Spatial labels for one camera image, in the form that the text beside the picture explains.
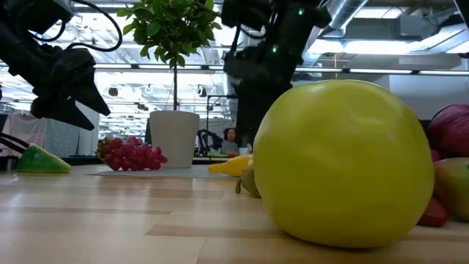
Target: table surface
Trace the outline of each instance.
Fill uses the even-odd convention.
[[[347,251],[280,232],[234,180],[0,175],[0,263],[469,263],[469,224]]]

